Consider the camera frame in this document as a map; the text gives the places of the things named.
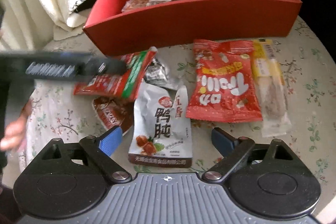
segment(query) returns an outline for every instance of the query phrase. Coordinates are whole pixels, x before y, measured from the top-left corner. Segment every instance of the floral tablecloth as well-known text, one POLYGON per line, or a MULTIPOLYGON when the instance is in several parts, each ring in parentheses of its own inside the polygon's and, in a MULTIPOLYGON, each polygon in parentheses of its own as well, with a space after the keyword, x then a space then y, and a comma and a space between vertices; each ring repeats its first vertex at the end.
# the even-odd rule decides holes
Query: floral tablecloth
MULTIPOLYGON (((270 37, 276 58, 281 64, 286 82, 288 112, 292 131, 281 136, 310 168, 322 186, 319 212, 336 194, 336 65, 325 47, 306 23, 297 18, 285 38, 270 37)), ((52 41, 47 50, 101 52, 85 34, 64 41, 52 41)), ((189 97, 196 80, 192 44, 161 48, 167 56, 172 73, 184 79, 189 97)), ((93 97, 72 95, 73 85, 39 81, 33 93, 33 114, 27 124, 27 148, 20 155, 21 169, 55 137, 65 142, 78 142, 87 135, 105 132, 96 118, 91 102, 93 97)), ((260 123, 213 123, 192 121, 193 165, 182 171, 203 173, 221 159, 212 146, 210 133, 219 126, 233 136, 248 136, 256 143, 270 143, 263 138, 260 123)), ((158 169, 132 165, 127 152, 132 131, 125 137, 112 158, 130 173, 180 172, 181 169, 158 169)))

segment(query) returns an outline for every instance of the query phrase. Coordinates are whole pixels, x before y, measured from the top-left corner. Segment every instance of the metal bolt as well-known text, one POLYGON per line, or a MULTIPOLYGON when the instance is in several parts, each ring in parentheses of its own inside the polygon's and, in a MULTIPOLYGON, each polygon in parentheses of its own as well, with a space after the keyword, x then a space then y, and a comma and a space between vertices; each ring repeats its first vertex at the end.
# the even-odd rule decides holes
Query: metal bolt
POLYGON ((204 176, 208 180, 219 180, 222 177, 222 175, 216 171, 206 172, 204 176))
POLYGON ((106 63, 102 63, 98 69, 98 73, 102 73, 105 68, 106 68, 106 63))
POLYGON ((115 180, 125 180, 128 179, 128 177, 129 174, 124 171, 117 171, 112 174, 112 178, 114 178, 115 180))

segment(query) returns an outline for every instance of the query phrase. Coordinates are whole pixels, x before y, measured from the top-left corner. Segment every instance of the gray plastic surface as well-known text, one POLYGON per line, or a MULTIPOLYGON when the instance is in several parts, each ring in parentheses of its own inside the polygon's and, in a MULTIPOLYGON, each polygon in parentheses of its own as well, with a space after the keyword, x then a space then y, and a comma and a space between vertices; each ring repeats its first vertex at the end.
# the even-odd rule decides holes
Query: gray plastic surface
POLYGON ((235 205, 222 186, 205 183, 195 173, 140 173, 130 183, 113 186, 106 198, 87 213, 54 221, 25 216, 18 224, 47 223, 317 224, 318 222, 310 216, 288 221, 271 221, 252 216, 235 205))

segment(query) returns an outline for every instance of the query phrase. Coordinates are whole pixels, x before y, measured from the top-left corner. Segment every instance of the red box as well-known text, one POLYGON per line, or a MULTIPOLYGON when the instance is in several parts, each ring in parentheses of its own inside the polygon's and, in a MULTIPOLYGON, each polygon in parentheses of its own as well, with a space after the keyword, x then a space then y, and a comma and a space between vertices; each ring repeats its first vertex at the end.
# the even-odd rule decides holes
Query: red box
POLYGON ((179 0, 125 14, 128 0, 97 0, 85 24, 105 54, 121 55, 191 43, 195 38, 285 37, 300 0, 179 0))

